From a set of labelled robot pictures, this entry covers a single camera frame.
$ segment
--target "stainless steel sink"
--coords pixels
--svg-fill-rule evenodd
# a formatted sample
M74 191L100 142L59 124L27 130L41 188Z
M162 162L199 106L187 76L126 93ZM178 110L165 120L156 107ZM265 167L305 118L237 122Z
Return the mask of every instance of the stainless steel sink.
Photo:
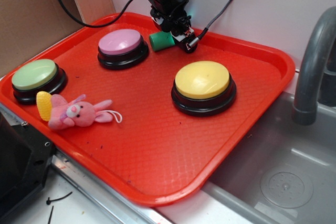
M204 190L256 223L336 223L336 112L316 123L291 120L283 93L209 179Z

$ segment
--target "green cylinder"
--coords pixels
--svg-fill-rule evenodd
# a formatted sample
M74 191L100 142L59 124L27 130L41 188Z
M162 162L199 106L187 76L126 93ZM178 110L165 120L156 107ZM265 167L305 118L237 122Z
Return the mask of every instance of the green cylinder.
M160 31L149 36L152 49L157 52L162 49L175 46L175 41L171 33Z

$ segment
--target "pink button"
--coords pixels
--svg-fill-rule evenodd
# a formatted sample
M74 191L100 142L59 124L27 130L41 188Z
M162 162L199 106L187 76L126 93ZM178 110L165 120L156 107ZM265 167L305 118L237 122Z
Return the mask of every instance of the pink button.
M99 49L106 55L121 55L135 49L141 43L141 34L133 29L113 31L102 37Z

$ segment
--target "tray rim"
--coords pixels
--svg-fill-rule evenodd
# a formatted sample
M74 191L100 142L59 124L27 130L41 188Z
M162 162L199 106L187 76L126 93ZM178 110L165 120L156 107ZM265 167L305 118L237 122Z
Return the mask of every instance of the tray rim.
M103 24L111 19L115 18L118 14L108 15L103 17L92 24ZM135 13L125 13L119 19L118 23L127 23L131 25L139 26L139 22L135 22L135 20L141 20L142 27L154 28L154 24L151 19L147 16L143 16L140 14ZM94 31L101 30L103 28L95 28ZM73 47L73 43L75 41L80 41L88 34L92 34L92 28L84 27L77 32L73 33L72 35L66 37L65 39L61 40L60 42L56 43L55 45L51 46L50 48L46 49L45 51L41 52L37 56L33 57L32 59L28 60L27 62L23 63L22 65L18 66L17 68L10 71L1 81L0 81L0 92L5 88L5 83L8 81L11 82L11 77L13 74L21 68L23 65L32 62L37 59L55 59L58 57L59 54L69 50ZM204 37L203 40L199 42L200 44L206 44L208 46L218 48L221 50L227 50L231 52L238 53L243 56L247 56L250 58L254 58L257 60L261 60L267 62L273 66L275 66L280 74L281 80L278 85L269 92L264 100L262 101L261 105L256 107L254 112L249 115L246 120L240 125L240 127L231 135L231 137L227 140L225 144L225 148L221 148L215 156L208 162L206 167L194 178L194 180L186 185L182 190L178 190L175 193L169 195L146 195L138 191L134 187L130 187L126 185L116 174L112 174L104 167L99 166L97 162L94 162L89 155L82 155L76 150L76 146L70 144L65 139L57 134L57 132L51 131L48 127L39 127L39 130L48 138L56 140L56 145L60 148L61 151L65 152L71 158L73 158L76 162L81 164L84 168L91 171L94 175L102 179L105 183L106 180L110 181L109 184L113 184L113 188L121 194L125 195L129 200L136 202L141 205L149 206L149 207L158 207L171 204L178 200L185 198L188 195L198 191L202 185L206 182L207 178L211 175L211 173L218 167L218 165L226 158L226 156L230 153L230 151L235 147L236 144L244 137L247 131L255 124L255 122L262 116L262 114L268 109L268 107L276 100L276 98L281 94L283 89L286 85L290 82L295 74L295 64L293 60L283 51L271 48L268 46L259 45L253 42L244 41L237 38L228 37L225 35L219 35L212 32L208 32L207 36ZM20 104L13 103L10 98L1 95L0 102L5 105L8 109L22 118L24 121L32 124L33 126L39 123L39 120L36 119L34 116L26 113L26 111L20 109Z

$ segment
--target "white string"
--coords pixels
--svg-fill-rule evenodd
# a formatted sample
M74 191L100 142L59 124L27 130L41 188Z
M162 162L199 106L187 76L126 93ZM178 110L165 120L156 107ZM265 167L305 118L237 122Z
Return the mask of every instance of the white string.
M115 120L116 120L117 123L121 123L122 122L122 115L119 112L114 111L114 110L102 110L102 111L108 112L111 115L113 115L113 117L115 118Z

